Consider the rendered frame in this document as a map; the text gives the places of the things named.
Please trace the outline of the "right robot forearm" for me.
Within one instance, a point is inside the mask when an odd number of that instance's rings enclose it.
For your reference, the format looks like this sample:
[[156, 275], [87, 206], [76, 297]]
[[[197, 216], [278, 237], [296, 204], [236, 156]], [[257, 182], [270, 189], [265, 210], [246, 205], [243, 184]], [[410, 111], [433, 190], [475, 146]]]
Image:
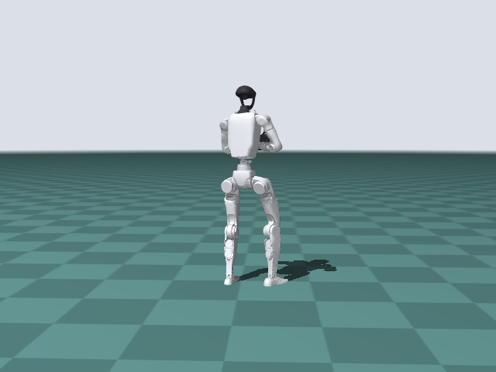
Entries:
[[[260, 146], [259, 146], [259, 149], [263, 150], [263, 151], [268, 151], [268, 152], [271, 152], [270, 151], [270, 148], [269, 148], [269, 145], [271, 144], [271, 142], [260, 142]], [[273, 152], [271, 152], [273, 153]]]

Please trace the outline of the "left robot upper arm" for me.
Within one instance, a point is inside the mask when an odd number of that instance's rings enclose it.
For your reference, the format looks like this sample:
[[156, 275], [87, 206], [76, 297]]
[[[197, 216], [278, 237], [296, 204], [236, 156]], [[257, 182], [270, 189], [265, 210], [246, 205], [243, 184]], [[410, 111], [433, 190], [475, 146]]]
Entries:
[[222, 150], [225, 153], [230, 154], [230, 151], [228, 148], [228, 118], [223, 119], [219, 125], [221, 128], [221, 134], [222, 134]]

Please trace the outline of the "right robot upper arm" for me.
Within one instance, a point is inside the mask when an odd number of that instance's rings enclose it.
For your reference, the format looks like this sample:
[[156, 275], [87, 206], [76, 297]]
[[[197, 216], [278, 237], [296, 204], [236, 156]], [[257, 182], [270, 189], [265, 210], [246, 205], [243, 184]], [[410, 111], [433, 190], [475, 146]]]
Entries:
[[263, 127], [268, 139], [271, 141], [269, 145], [270, 151], [276, 153], [282, 150], [282, 144], [278, 139], [277, 132], [272, 124], [271, 118], [268, 115], [255, 115], [257, 124]]

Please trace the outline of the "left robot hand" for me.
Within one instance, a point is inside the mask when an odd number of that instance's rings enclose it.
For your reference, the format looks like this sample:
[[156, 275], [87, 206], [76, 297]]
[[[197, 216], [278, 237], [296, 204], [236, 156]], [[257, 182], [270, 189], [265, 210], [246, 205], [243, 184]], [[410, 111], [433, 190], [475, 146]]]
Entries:
[[270, 142], [270, 140], [268, 139], [267, 135], [265, 134], [265, 132], [263, 132], [262, 135], [260, 135], [260, 142]]

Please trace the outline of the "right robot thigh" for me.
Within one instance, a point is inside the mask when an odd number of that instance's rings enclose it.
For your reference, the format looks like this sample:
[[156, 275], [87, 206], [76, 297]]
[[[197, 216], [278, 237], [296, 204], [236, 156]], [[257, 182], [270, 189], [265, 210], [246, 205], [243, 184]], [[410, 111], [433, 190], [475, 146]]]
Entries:
[[251, 183], [255, 193], [260, 195], [260, 201], [268, 221], [268, 224], [263, 228], [263, 234], [269, 239], [271, 226], [276, 225], [280, 229], [278, 200], [268, 178], [254, 176]]

